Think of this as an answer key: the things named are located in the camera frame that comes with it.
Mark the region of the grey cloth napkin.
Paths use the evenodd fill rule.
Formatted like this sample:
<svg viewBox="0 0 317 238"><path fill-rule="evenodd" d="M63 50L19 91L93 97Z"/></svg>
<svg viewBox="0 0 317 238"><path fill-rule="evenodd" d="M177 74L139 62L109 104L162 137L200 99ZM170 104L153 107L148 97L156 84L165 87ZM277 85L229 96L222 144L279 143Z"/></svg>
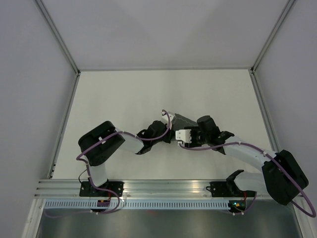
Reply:
<svg viewBox="0 0 317 238"><path fill-rule="evenodd" d="M198 124L180 114L174 114L172 119L172 127L174 131L185 129L186 127L198 126Z"/></svg>

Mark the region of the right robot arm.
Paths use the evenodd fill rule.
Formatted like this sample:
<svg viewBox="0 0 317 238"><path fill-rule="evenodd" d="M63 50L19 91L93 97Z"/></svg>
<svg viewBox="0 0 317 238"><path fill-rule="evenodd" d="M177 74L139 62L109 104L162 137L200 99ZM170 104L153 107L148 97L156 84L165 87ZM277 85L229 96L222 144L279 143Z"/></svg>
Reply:
<svg viewBox="0 0 317 238"><path fill-rule="evenodd" d="M243 141L234 133L221 131L210 116L197 120L190 128L189 148L207 145L256 168L257 173L236 170L226 178L226 190L232 196L244 191L268 194L281 205L287 205L308 186L309 181L294 156L287 150L266 151Z"/></svg>

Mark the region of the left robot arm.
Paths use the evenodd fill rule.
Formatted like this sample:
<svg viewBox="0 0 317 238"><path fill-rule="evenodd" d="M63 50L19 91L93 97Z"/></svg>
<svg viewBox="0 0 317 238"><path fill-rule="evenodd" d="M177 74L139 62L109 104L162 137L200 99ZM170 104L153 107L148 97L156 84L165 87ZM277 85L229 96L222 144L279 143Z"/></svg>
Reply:
<svg viewBox="0 0 317 238"><path fill-rule="evenodd" d="M110 121L105 121L84 134L78 141L87 174L92 179L91 191L104 196L108 191L105 162L118 150L143 155L159 142L170 143L174 132L171 122L154 121L136 135L120 131Z"/></svg>

